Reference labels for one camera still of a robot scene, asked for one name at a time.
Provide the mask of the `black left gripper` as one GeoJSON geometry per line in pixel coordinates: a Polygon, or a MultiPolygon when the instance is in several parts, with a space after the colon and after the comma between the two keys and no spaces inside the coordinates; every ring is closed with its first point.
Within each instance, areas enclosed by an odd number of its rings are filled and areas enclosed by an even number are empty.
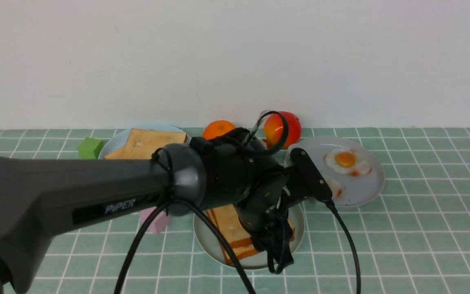
{"type": "Polygon", "coordinates": [[[255,249],[267,252],[268,271],[276,275],[294,263],[290,249],[293,229],[287,207],[282,204],[286,179],[281,173],[259,178],[249,196],[235,204],[240,224],[255,249]]]}

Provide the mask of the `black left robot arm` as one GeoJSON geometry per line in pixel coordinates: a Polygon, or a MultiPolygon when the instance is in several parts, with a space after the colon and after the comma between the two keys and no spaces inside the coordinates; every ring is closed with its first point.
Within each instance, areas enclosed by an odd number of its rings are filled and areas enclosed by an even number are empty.
{"type": "Polygon", "coordinates": [[[147,228],[160,212],[193,212],[225,248],[249,293],[255,290],[226,237],[204,214],[233,205],[270,272],[292,264],[285,169],[253,132],[236,128],[207,140],[159,147],[141,160],[28,160],[0,157],[0,294],[25,294],[55,236],[154,207],[121,268],[119,294],[147,228]]]}

